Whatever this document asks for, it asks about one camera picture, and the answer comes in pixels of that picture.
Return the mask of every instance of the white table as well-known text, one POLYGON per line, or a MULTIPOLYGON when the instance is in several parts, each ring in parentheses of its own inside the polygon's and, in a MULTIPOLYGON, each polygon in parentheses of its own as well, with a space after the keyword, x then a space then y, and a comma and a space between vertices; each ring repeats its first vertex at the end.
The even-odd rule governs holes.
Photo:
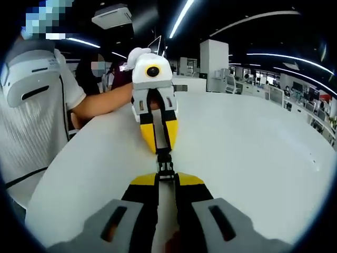
POLYGON ((331 134, 332 136, 335 136, 335 133, 333 132, 330 124, 326 121, 323 121, 322 119, 320 119, 317 115, 315 115, 313 112, 307 110, 304 106, 299 105, 296 100, 291 99, 291 98, 285 98, 284 99, 287 103, 291 103, 294 108, 292 110, 294 110, 296 112, 297 108, 300 108, 300 110, 302 110, 305 113, 305 118, 308 118, 308 115, 315 119, 316 121, 318 121, 322 126, 324 126, 324 128, 326 128, 326 130, 329 132, 329 134, 331 134))
MULTIPOLYGON (((326 197, 335 152, 295 115, 253 96, 176 94, 175 171, 204 180, 267 238, 295 243, 326 197)), ((79 235, 85 220, 156 171, 131 107, 96 117, 55 158, 28 205, 26 224, 46 247, 79 235)), ((153 252, 177 228, 172 186, 160 184, 153 252)))
POLYGON ((264 87, 261 88, 256 85, 249 84, 246 82, 240 82, 240 81, 236 81, 236 84, 237 85, 239 84, 242 86, 242 93, 241 93, 242 95, 257 96, 257 97, 265 99, 265 94, 269 93, 268 85, 264 85, 264 87))
POLYGON ((174 75, 172 78, 174 85, 187 85, 188 92, 204 93, 206 92, 206 79, 185 76, 174 75))

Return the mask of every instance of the white headset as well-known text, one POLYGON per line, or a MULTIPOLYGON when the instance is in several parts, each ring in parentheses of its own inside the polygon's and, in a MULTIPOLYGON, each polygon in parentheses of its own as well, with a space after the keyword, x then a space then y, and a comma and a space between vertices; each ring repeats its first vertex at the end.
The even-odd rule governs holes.
POLYGON ((25 40, 13 45, 0 75, 0 85, 10 107, 37 97, 58 81, 61 72, 54 48, 50 40, 25 40))

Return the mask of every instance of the black ceiling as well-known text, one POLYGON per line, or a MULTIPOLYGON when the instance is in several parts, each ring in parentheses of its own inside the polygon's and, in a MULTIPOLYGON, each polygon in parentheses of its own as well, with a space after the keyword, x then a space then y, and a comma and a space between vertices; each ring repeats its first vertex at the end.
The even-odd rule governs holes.
MULTIPOLYGON (((329 70, 336 70, 336 38, 333 33, 333 8, 327 3, 297 3, 295 1, 222 1, 195 0, 173 39, 172 27, 187 0, 75 0, 72 8, 61 16, 53 32, 69 33, 85 41, 99 44, 105 57, 120 61, 111 51, 127 56, 136 46, 145 47, 162 35, 168 46, 167 57, 200 57, 200 43, 212 39, 229 44, 232 62, 261 64, 262 69, 274 66, 287 69, 283 62, 265 56, 247 56, 247 53, 273 53, 290 55, 318 63, 329 70), (116 3, 128 5, 133 15, 133 25, 103 30, 91 22, 94 13, 116 3), (228 28, 212 37, 217 30, 254 15, 275 11, 298 11, 301 15, 275 15, 262 17, 228 28)), ((59 41, 57 47, 69 52, 66 57, 80 57, 84 52, 98 49, 71 41, 59 41)), ((300 73, 326 85, 334 86, 335 77, 317 67, 298 62, 300 73)))

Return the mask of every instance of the red object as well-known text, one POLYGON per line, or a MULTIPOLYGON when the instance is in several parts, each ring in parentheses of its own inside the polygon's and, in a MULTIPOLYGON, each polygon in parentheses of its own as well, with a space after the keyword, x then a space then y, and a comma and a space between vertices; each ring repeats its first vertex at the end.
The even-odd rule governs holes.
POLYGON ((329 94, 320 95, 320 98, 327 101, 327 102, 332 100, 332 97, 329 94))

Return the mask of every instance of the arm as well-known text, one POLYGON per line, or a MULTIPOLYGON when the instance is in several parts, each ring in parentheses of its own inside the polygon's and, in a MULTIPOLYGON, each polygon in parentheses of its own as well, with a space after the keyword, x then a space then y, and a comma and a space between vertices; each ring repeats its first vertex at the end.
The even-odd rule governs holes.
POLYGON ((81 119, 112 112, 131 101, 132 83, 98 95, 87 96, 72 112, 81 119))

